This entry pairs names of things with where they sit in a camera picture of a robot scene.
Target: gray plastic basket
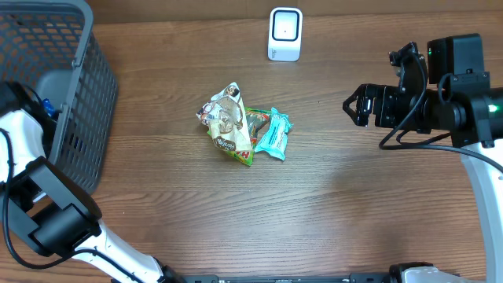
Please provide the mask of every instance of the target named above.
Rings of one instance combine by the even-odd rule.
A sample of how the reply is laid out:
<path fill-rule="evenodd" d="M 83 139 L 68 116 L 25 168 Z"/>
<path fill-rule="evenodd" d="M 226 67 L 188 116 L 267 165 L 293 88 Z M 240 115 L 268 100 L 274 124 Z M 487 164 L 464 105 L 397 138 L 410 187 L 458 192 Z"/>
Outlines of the gray plastic basket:
<path fill-rule="evenodd" d="M 82 0 L 0 1 L 0 80 L 35 89 L 61 110 L 49 161 L 92 193 L 118 93 Z"/>

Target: wooden table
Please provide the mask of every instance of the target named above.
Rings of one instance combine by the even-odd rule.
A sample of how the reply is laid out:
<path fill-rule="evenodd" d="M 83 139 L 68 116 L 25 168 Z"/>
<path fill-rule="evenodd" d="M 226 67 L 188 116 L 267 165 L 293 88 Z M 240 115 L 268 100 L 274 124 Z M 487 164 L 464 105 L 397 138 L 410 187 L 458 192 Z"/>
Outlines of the wooden table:
<path fill-rule="evenodd" d="M 387 130 L 356 127 L 342 103 L 362 83 L 398 82 L 388 51 L 409 41 L 425 51 L 428 40 L 471 32 L 482 35 L 492 86 L 501 86 L 502 19 L 501 12 L 307 17 L 297 63 L 268 61 L 268 20 L 98 25 L 120 95 L 93 197 L 118 235 L 182 274 L 335 275 L 429 261 L 484 278 L 459 156 L 382 152 Z M 260 153 L 246 167 L 212 145 L 195 113 L 233 81 L 246 106 L 290 115 L 285 162 Z M 2 245 L 0 280 L 109 279 L 77 262 L 26 270 Z"/>

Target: white arm segment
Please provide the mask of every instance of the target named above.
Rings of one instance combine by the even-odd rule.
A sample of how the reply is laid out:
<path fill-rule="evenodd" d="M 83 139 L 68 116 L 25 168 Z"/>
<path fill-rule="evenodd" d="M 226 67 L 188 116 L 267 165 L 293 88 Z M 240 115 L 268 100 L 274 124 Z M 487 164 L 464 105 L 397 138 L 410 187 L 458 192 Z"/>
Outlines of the white arm segment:
<path fill-rule="evenodd" d="M 100 220 L 99 223 L 101 234 L 98 237 L 90 237 L 85 240 L 75 249 L 76 251 L 84 248 L 96 249 L 109 257 L 112 261 L 118 263 L 122 268 L 129 271 L 144 283 L 153 283 L 159 280 L 159 278 L 163 275 L 163 271 L 161 270 L 161 266 L 159 266 L 153 257 L 144 255 L 135 250 L 128 243 L 115 235 L 103 223 L 103 220 Z M 133 282 L 129 277 L 124 275 L 99 256 L 94 256 L 90 253 L 82 253 L 75 255 L 73 259 L 79 259 L 86 263 L 90 263 L 122 283 Z"/>
<path fill-rule="evenodd" d="M 464 149 L 503 164 L 503 139 L 495 141 L 492 149 L 485 149 L 480 143 Z M 461 156 L 461 162 L 468 172 L 479 210 L 486 250 L 486 280 L 503 282 L 503 173 L 473 157 Z"/>
<path fill-rule="evenodd" d="M 45 156 L 42 147 L 43 130 L 39 122 L 24 110 L 8 112 L 0 116 L 0 128 L 9 132 L 13 144 L 14 176 L 26 168 L 26 164 Z M 9 173 L 7 141 L 0 135 L 0 182 L 7 181 Z"/>

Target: snack wrapper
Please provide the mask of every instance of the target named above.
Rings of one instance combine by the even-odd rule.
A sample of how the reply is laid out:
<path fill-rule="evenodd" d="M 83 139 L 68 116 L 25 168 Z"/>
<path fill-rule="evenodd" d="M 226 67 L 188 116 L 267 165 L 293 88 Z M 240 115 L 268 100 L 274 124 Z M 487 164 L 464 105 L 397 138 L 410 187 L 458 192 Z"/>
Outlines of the snack wrapper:
<path fill-rule="evenodd" d="M 255 148 L 255 152 L 266 151 L 271 156 L 285 160 L 285 150 L 288 142 L 287 133 L 293 124 L 288 115 L 280 114 L 274 107 L 271 109 L 269 130 L 264 134 Z"/>
<path fill-rule="evenodd" d="M 196 114 L 209 127 L 216 147 L 226 151 L 252 151 L 243 99 L 236 83 L 215 94 Z"/>
<path fill-rule="evenodd" d="M 248 123 L 248 133 L 250 134 L 251 147 L 255 149 L 257 143 L 259 142 L 259 130 L 269 123 L 270 111 L 258 110 L 249 107 L 245 107 L 244 110 L 246 111 L 246 121 Z M 252 165 L 253 156 L 255 155 L 254 150 L 244 152 L 226 151 L 226 153 L 248 166 Z"/>

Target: blue object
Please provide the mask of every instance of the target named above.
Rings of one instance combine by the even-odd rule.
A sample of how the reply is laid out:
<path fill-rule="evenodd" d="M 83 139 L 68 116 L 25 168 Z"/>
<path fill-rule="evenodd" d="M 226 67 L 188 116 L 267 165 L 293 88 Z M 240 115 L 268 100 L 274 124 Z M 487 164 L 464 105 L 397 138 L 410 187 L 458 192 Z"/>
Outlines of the blue object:
<path fill-rule="evenodd" d="M 49 116 L 54 116 L 56 114 L 56 109 L 54 109 L 53 105 L 50 104 L 49 99 L 44 99 L 42 100 L 42 105 L 44 106 L 44 109 L 46 110 L 47 114 Z"/>
<path fill-rule="evenodd" d="M 287 133 L 293 127 L 293 124 L 288 120 L 287 114 L 279 113 L 274 107 L 270 111 L 269 130 L 255 147 L 255 152 L 265 151 L 273 157 L 285 160 L 285 150 L 288 143 Z"/>

